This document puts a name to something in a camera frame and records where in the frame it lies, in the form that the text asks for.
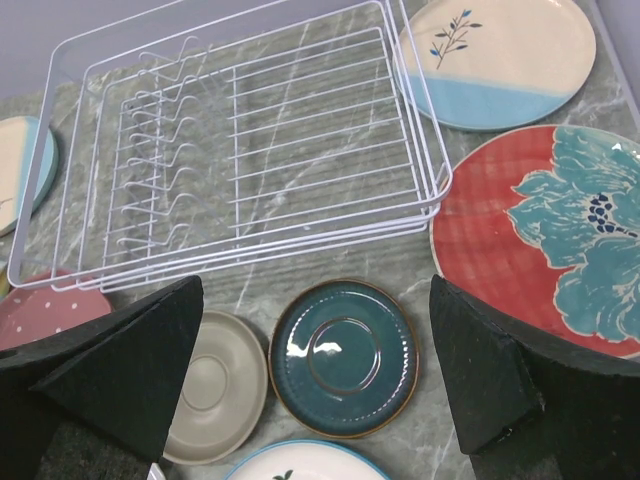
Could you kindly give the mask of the pink polka dot plate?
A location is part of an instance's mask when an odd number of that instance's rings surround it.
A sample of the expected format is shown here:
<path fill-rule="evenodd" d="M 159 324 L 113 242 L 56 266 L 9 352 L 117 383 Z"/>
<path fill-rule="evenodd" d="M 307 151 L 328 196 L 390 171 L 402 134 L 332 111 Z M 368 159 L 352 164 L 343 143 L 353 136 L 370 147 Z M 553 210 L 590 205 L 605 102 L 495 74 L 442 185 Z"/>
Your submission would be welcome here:
<path fill-rule="evenodd" d="M 1 270 L 1 350 L 56 335 L 112 311 L 97 289 L 13 288 L 6 269 Z"/>

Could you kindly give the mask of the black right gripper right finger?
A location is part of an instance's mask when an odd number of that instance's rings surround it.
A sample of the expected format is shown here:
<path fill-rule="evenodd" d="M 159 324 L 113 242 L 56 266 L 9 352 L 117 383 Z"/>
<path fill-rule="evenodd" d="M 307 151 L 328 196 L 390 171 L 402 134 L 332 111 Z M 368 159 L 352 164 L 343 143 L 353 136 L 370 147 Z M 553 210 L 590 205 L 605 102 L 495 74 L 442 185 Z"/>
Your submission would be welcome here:
<path fill-rule="evenodd" d="M 636 479 L 639 364 L 506 315 L 435 275 L 432 336 L 479 479 Z"/>

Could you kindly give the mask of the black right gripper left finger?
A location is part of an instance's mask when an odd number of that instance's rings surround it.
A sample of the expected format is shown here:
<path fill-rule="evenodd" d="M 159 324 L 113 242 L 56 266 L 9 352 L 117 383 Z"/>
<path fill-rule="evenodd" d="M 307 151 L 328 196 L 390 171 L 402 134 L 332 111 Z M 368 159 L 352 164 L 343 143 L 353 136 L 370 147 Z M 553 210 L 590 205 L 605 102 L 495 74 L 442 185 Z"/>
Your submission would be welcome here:
<path fill-rule="evenodd" d="M 199 276 L 1 350 L 4 479 L 145 479 L 162 457 L 203 314 Z"/>

